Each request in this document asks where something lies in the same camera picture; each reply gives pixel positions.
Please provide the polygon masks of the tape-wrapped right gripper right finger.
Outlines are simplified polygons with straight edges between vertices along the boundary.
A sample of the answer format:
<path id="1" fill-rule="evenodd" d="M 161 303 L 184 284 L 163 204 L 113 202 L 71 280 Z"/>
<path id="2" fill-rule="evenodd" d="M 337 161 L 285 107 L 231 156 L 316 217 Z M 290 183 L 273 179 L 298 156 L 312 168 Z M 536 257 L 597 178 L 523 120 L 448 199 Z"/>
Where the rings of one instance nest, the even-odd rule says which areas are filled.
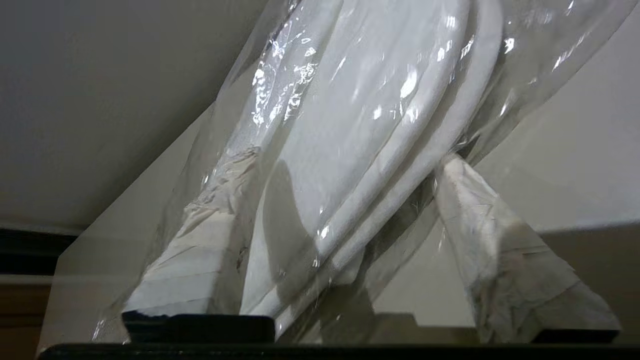
<path id="1" fill-rule="evenodd" d="M 609 344 L 619 335 L 608 303 L 455 153 L 439 164 L 435 201 L 482 343 Z"/>

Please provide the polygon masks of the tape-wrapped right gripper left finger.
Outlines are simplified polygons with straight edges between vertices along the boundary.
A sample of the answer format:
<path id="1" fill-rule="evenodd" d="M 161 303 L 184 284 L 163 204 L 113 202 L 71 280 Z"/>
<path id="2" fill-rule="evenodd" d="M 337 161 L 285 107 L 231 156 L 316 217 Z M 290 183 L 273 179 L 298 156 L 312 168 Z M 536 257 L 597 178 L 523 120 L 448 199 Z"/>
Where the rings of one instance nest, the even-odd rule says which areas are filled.
<path id="1" fill-rule="evenodd" d="M 237 315 L 258 207 L 262 150 L 247 148 L 219 164 L 183 210 L 173 239 L 146 269 L 124 313 Z"/>

